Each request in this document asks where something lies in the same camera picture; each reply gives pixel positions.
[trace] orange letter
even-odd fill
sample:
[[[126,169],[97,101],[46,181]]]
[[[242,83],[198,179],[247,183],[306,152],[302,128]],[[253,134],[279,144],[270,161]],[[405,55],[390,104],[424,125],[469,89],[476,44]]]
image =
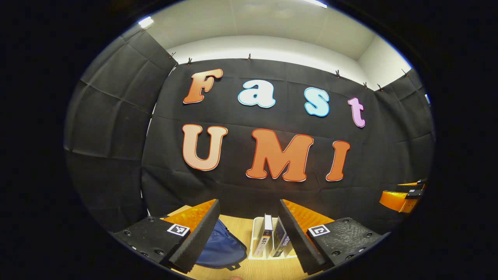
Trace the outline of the orange letter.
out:
[[[267,173],[264,171],[266,161],[273,179],[277,179],[289,164],[287,172],[282,176],[284,180],[292,182],[306,180],[304,169],[308,159],[308,150],[313,144],[313,138],[308,135],[298,134],[290,141],[285,151],[282,151],[277,134],[272,130],[254,130],[252,137],[256,139],[256,152],[254,153],[252,168],[246,172],[247,177],[266,178]]]
[[[183,133],[183,159],[192,168],[209,171],[218,166],[220,161],[221,142],[223,136],[227,135],[228,129],[224,127],[208,127],[208,133],[211,135],[209,145],[209,156],[207,159],[197,157],[197,136],[202,132],[202,127],[198,125],[184,125]]]
[[[183,99],[183,103],[198,103],[204,99],[204,95],[201,94],[202,88],[204,88],[204,92],[208,92],[211,90],[213,86],[214,80],[213,77],[221,78],[223,76],[223,70],[215,69],[209,70],[206,72],[199,72],[192,75],[192,85],[190,86],[190,90],[188,91],[187,97]]]
[[[344,168],[344,161],[346,161],[346,153],[349,151],[351,146],[348,142],[335,141],[332,144],[332,147],[334,147],[336,153],[334,154],[334,161],[332,162],[330,173],[327,174],[327,177],[325,177],[325,179],[329,182],[339,181],[344,177],[342,169]]]

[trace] blue pouch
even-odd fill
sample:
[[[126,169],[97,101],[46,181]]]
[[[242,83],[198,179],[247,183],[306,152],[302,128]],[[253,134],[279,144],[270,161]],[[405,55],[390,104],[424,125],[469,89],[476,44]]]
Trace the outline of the blue pouch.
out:
[[[236,270],[241,267],[239,262],[247,258],[246,251],[247,247],[218,219],[196,264],[212,269]]]

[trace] wooden table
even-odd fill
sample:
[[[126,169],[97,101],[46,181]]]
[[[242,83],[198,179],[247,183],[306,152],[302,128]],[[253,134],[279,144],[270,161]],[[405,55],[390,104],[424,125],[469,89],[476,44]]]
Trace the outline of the wooden table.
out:
[[[171,216],[189,208],[191,207],[185,205],[168,215]],[[252,234],[252,219],[220,215],[220,220],[233,235],[246,245],[249,251]],[[177,270],[173,271],[198,280],[228,280],[232,276],[239,276],[244,280],[301,280],[309,277],[309,275],[303,272],[297,258],[283,260],[245,259],[240,262],[240,265],[241,267],[234,271],[228,269],[210,269],[198,265],[194,265],[194,268],[187,274]]]

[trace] book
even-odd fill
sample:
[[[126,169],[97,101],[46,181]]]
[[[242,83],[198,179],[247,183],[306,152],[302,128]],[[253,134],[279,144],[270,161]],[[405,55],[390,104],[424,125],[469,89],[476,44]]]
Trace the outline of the book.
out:
[[[277,224],[275,225],[275,229],[273,230],[273,250],[270,253],[270,256],[276,258],[279,257],[284,248],[289,244],[290,238],[285,231],[285,228],[282,225],[282,221],[280,217],[277,219]]]
[[[271,222],[271,215],[264,215],[263,223],[259,231],[259,243],[254,246],[254,251],[252,255],[254,257],[262,257],[264,249],[268,245],[271,239],[271,233],[273,231],[273,223]]]

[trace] white tray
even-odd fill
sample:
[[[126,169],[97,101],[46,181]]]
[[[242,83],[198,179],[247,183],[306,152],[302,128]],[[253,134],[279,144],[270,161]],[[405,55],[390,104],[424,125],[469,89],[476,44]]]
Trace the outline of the white tray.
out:
[[[254,243],[259,242],[260,236],[258,236],[259,231],[261,229],[261,226],[263,224],[263,217],[256,217],[254,218],[252,222],[252,235],[251,235],[251,242],[250,242],[250,248],[248,252],[248,259],[250,260],[282,260],[282,259],[288,259],[288,258],[295,258],[296,253],[294,252],[294,248],[292,246],[286,246],[282,252],[282,254],[278,257],[270,257],[270,252],[271,252],[271,247],[266,246],[263,251],[263,256],[261,257],[253,257],[252,256],[252,246]],[[277,218],[272,218],[271,221],[273,222],[273,228],[275,228],[275,225],[277,224]]]

